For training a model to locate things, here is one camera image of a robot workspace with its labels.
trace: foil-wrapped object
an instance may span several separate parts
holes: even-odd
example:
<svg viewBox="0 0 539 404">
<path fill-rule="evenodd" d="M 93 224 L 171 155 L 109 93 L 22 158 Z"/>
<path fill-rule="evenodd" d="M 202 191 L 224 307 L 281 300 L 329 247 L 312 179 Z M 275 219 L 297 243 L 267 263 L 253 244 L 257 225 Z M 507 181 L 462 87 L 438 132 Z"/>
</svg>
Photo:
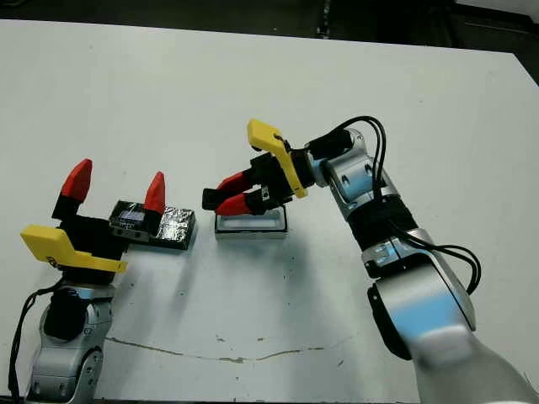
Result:
<svg viewBox="0 0 539 404">
<path fill-rule="evenodd" d="M 195 213 L 193 210 L 167 206 L 159 224 L 156 238 L 170 242 L 183 242 L 186 240 L 189 244 L 194 223 Z"/>
</svg>

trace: crack on table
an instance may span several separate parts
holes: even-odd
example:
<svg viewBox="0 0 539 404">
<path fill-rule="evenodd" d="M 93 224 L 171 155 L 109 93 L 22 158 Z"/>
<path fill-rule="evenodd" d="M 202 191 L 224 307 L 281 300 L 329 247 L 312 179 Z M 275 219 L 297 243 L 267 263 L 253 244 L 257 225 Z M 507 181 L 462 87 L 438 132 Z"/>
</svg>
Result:
<svg viewBox="0 0 539 404">
<path fill-rule="evenodd" d="M 332 348 L 338 347 L 339 345 L 349 341 L 350 339 L 354 338 L 356 335 L 357 335 L 357 333 L 355 335 L 350 335 L 350 336 L 346 337 L 345 339 L 339 341 L 338 343 L 335 343 L 333 345 L 329 345 L 327 347 L 308 347 L 308 348 L 302 348 L 302 349 L 288 349 L 286 351 L 279 351 L 279 352 L 271 353 L 269 355 L 261 356 L 259 358 L 244 358 L 242 356 L 238 356 L 237 358 L 227 358 L 227 357 L 217 358 L 217 357 L 211 357 L 211 356 L 195 355 L 195 354 L 192 354 L 192 353 L 177 352 L 177 351 L 172 351 L 172 350 L 169 350 L 169 349 L 162 349 L 162 348 L 158 348 L 158 347 L 152 347 L 150 345 L 144 345 L 144 344 L 141 344 L 141 343 L 133 343 L 131 341 L 125 341 L 123 339 L 118 339 L 118 338 L 114 338 L 114 337 L 106 337 L 105 339 L 107 341 L 111 341 L 112 343 L 118 343 L 118 344 L 121 344 L 121 345 L 127 345 L 127 346 L 134 347 L 134 348 L 148 349 L 150 351 L 159 352 L 161 354 L 168 354 L 168 355 L 173 355 L 173 356 L 183 356 L 185 358 L 192 358 L 192 359 L 203 359 L 203 360 L 215 360 L 215 361 L 221 361 L 221 362 L 230 362 L 230 363 L 233 363 L 233 364 L 244 364 L 246 362 L 262 362 L 262 361 L 265 361 L 266 359 L 275 358 L 277 356 L 297 355 L 297 354 L 301 354 L 301 353 L 309 352 L 309 351 L 323 351 L 323 350 L 332 349 Z"/>
</svg>

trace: black cable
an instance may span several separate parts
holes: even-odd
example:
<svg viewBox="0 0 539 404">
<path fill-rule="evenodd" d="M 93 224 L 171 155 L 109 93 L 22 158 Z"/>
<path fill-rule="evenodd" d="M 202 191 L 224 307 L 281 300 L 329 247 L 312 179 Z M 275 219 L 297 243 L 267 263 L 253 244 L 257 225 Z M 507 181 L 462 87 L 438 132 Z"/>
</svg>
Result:
<svg viewBox="0 0 539 404">
<path fill-rule="evenodd" d="M 341 125 L 337 126 L 335 130 L 342 130 L 356 122 L 366 122 L 374 129 L 376 133 L 376 152 L 374 156 L 374 161 L 372 163 L 372 193 L 374 200 L 380 202 L 382 201 L 383 165 L 386 158 L 386 131 L 379 120 L 368 115 L 357 116 L 355 118 L 346 120 Z M 469 295 L 471 295 L 473 291 L 478 287 L 482 274 L 481 263 L 479 262 L 478 257 L 471 250 L 462 246 L 457 246 L 455 244 L 432 244 L 430 242 L 426 242 L 425 240 L 414 237 L 406 231 L 403 231 L 391 220 L 389 220 L 389 224 L 392 229 L 397 233 L 397 236 L 408 243 L 414 244 L 415 246 L 423 248 L 427 251 L 437 251 L 439 253 L 444 253 L 446 255 L 459 258 L 462 261 L 468 263 L 472 268 L 472 277 L 470 278 L 470 283 L 468 284 L 466 291 Z M 467 253 L 470 257 L 467 257 L 466 255 L 460 254 L 458 252 L 454 252 L 452 250 L 463 251 Z"/>
<path fill-rule="evenodd" d="M 379 120 L 369 115 L 356 116 L 355 118 L 346 120 L 345 122 L 334 128 L 334 130 L 345 129 L 356 122 L 366 122 L 372 127 L 372 129 L 376 133 L 376 151 L 372 162 L 372 193 L 374 194 L 375 198 L 380 199 L 382 197 L 382 167 L 386 154 L 386 131 L 384 130 L 384 127 Z M 377 173 L 376 165 L 380 153 L 382 153 L 382 156 L 380 158 L 380 164 L 378 165 Z"/>
<path fill-rule="evenodd" d="M 8 388 L 11 391 L 11 397 L 13 398 L 14 404 L 20 404 L 21 402 L 20 394 L 19 394 L 19 381 L 17 380 L 16 365 L 17 365 L 17 357 L 19 356 L 20 339 L 21 339 L 21 334 L 23 331 L 24 318 L 26 317 L 26 315 L 28 314 L 32 306 L 35 304 L 35 299 L 37 298 L 37 296 L 54 292 L 61 286 L 62 281 L 63 279 L 60 279 L 51 287 L 39 289 L 36 292 L 32 293 L 30 296 L 28 296 L 28 298 L 26 299 L 23 305 L 23 310 L 20 313 L 19 324 L 17 325 L 15 335 L 13 336 L 13 343 L 11 345 L 11 356 L 9 358 Z"/>
</svg>

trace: white table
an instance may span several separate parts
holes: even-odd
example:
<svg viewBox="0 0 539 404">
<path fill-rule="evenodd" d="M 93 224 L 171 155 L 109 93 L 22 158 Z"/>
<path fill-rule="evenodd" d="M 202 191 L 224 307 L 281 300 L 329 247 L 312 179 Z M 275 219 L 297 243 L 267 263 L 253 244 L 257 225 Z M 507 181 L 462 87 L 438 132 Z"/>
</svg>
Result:
<svg viewBox="0 0 539 404">
<path fill-rule="evenodd" d="M 64 178 L 91 157 L 83 215 L 142 200 L 163 170 L 168 202 L 198 219 L 188 252 L 124 256 L 109 337 L 125 343 L 105 343 L 96 397 L 417 401 L 412 365 L 376 330 L 371 280 L 327 189 L 289 204 L 283 241 L 217 242 L 200 208 L 204 187 L 248 167 L 250 118 L 300 146 L 357 114 L 387 127 L 387 171 L 417 222 L 483 260 L 478 336 L 539 385 L 539 91 L 514 56 L 0 21 L 0 58 L 1 393 L 24 298 L 59 276 L 19 232 L 54 226 Z M 468 268 L 455 268 L 466 283 Z M 21 386 L 48 300 L 25 323 Z"/>
</svg>

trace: yellow gripper mount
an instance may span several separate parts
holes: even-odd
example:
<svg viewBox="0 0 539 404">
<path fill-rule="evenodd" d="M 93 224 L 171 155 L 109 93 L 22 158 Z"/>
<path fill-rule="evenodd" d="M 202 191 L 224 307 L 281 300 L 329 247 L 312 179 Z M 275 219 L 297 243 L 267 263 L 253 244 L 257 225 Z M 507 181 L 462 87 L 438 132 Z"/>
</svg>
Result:
<svg viewBox="0 0 539 404">
<path fill-rule="evenodd" d="M 286 150 L 285 141 L 280 131 L 259 120 L 250 120 L 247 124 L 248 141 L 251 146 L 272 153 L 283 169 L 286 181 L 298 198 L 307 196 L 307 190 L 303 188 L 297 176 L 291 154 Z"/>
</svg>

